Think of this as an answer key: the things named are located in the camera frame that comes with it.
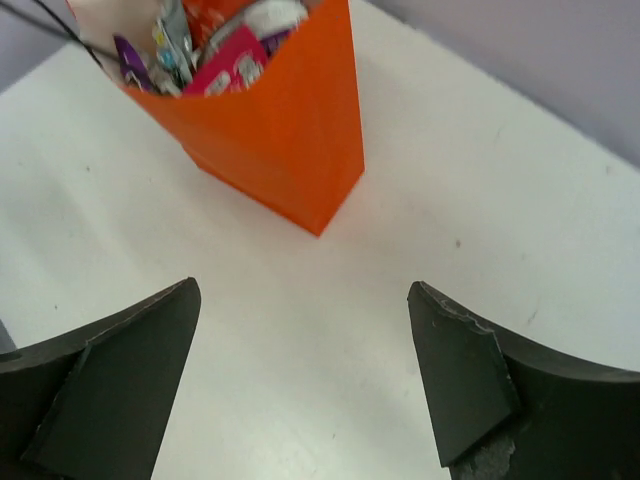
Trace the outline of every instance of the black cord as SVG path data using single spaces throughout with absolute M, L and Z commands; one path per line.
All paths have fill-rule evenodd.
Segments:
M 49 8 L 49 6 L 44 3 L 42 0 L 31 0 L 31 3 L 35 3 L 36 5 L 38 5 L 42 10 L 44 10 L 45 12 L 47 12 L 49 14 L 49 16 L 58 24 L 62 27 L 62 29 L 67 32 L 67 34 L 69 35 L 70 38 L 72 38 L 76 43 L 80 43 L 82 44 L 82 46 L 84 47 L 84 49 L 87 51 L 87 53 L 91 56 L 91 58 L 93 58 L 95 60 L 95 62 L 100 65 L 100 68 L 104 69 L 104 67 L 102 66 L 102 62 L 100 62 L 100 60 L 98 60 L 98 57 L 96 57 L 96 54 L 93 53 L 93 49 L 87 45 L 86 43 L 84 43 L 80 37 L 78 37 L 78 35 L 76 34 L 76 32 L 73 31 L 73 29 L 71 29 L 71 27 L 69 27 L 69 25 L 67 25 L 65 23 L 64 20 L 62 20 L 58 14 L 56 12 L 54 12 L 53 10 L 51 10 Z
M 76 43 L 84 47 L 89 52 L 89 55 L 91 55 L 91 57 L 98 63 L 98 65 L 100 65 L 100 67 L 102 67 L 102 64 L 97 59 L 95 53 L 99 53 L 100 55 L 108 58 L 109 60 L 120 64 L 120 58 L 117 55 L 115 55 L 113 52 L 110 52 L 109 50 L 106 50 L 102 47 L 98 47 L 96 45 L 92 45 L 90 43 L 82 41 L 78 37 L 78 35 L 76 35 L 75 32 L 71 30 L 71 28 L 66 23 L 64 23 L 64 21 L 60 17 L 58 17 L 58 15 L 56 15 L 55 12 L 53 12 L 50 8 L 44 5 L 44 3 L 42 3 L 40 0 L 32 0 L 32 1 L 36 2 L 38 5 L 41 5 L 42 8 L 44 8 L 47 11 L 47 13 L 51 15 L 52 18 L 57 19 L 56 21 L 58 21 L 58 23 L 60 23 L 61 25 L 64 25 L 63 28 L 65 29 L 65 31 L 61 31 L 55 27 L 52 27 L 51 25 L 29 15 L 28 13 L 25 13 L 22 10 L 15 8 L 13 5 L 9 5 L 4 0 L 0 0 L 0 10 L 4 10 L 10 13 L 11 15 L 22 20 L 23 22 L 39 30 L 42 30 L 43 32 L 48 33 L 49 35 L 60 38 L 62 40 L 71 41 L 73 43 Z

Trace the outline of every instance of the table surface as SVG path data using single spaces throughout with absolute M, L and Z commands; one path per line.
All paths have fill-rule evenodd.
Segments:
M 0 318 L 24 346 L 194 276 L 154 479 L 445 479 L 406 295 L 425 280 L 640 370 L 640 175 L 352 2 L 367 173 L 314 238 L 199 171 L 67 47 L 0 95 Z

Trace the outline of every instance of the black plastic part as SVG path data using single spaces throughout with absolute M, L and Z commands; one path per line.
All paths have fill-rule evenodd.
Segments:
M 640 479 L 640 374 L 530 341 L 424 283 L 409 310 L 452 479 Z
M 0 478 L 151 478 L 199 311 L 187 279 L 0 355 Z

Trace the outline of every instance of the orange bag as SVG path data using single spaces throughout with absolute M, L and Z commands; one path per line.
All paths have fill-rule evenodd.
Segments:
M 200 168 L 315 235 L 364 172 L 348 0 L 313 9 L 249 90 L 208 98 L 125 91 Z

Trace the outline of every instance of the bag contents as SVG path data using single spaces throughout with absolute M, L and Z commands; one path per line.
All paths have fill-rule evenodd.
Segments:
M 161 95 L 220 95 L 249 88 L 308 16 L 299 0 L 162 0 L 150 32 L 155 59 L 121 35 L 114 43 L 127 85 Z

